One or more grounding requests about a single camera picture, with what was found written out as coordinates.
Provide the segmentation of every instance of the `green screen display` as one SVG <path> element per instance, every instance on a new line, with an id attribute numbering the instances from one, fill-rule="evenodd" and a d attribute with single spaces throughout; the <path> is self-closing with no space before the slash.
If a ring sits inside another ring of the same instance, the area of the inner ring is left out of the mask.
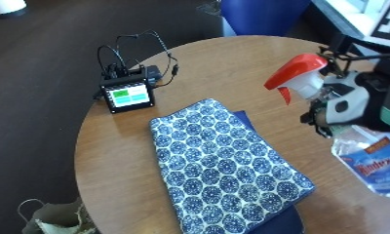
<path id="1" fill-rule="evenodd" d="M 129 92 L 126 90 L 113 92 L 114 98 L 128 96 Z"/>

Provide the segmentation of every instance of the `blue and white patterned cloth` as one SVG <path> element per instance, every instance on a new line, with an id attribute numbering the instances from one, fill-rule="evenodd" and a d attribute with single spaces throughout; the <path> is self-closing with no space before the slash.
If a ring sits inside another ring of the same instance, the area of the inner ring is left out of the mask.
<path id="1" fill-rule="evenodd" d="M 312 191 L 308 178 L 217 100 L 149 125 L 185 234 L 246 233 Z"/>

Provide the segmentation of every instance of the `cleaning product label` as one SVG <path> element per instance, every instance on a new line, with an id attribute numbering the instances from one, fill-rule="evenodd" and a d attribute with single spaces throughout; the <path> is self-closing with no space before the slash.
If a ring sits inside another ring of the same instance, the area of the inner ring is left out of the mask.
<path id="1" fill-rule="evenodd" d="M 390 138 L 366 150 L 340 156 L 354 173 L 376 193 L 390 193 Z"/>

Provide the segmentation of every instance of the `blue chair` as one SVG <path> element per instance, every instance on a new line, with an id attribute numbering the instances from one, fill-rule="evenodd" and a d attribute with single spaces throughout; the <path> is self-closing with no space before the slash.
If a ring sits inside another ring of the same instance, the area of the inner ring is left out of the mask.
<path id="1" fill-rule="evenodd" d="M 237 35 L 284 36 L 310 0 L 221 0 L 221 14 Z"/>

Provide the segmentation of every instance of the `gray floor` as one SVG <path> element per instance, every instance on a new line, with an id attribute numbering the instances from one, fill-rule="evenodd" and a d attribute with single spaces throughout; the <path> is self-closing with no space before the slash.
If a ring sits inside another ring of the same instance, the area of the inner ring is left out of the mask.
<path id="1" fill-rule="evenodd" d="M 98 83 L 97 46 L 146 29 L 170 48 L 203 39 L 202 2 L 27 0 L 23 16 L 0 19 L 0 233 L 23 229 L 23 200 L 68 203 L 78 196 L 75 147 Z M 302 20 L 288 36 L 319 41 Z M 161 51 L 150 41 L 130 43 L 125 53 L 137 59 Z"/>

